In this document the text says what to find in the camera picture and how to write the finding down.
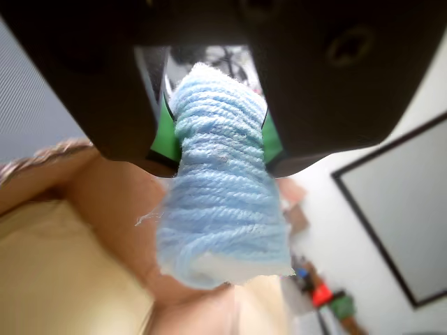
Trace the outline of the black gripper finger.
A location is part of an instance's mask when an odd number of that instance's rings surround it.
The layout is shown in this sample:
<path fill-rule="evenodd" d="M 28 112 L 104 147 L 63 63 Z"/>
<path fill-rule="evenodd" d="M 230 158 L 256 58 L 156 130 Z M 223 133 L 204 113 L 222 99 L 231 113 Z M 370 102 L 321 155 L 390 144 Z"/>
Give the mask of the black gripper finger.
<path fill-rule="evenodd" d="M 244 20 L 281 144 L 277 177 L 382 142 L 446 29 L 445 1 L 245 1 Z"/>
<path fill-rule="evenodd" d="M 171 177 L 178 165 L 153 148 L 168 50 L 138 40 L 156 7 L 155 1 L 2 1 L 1 16 L 105 158 Z"/>

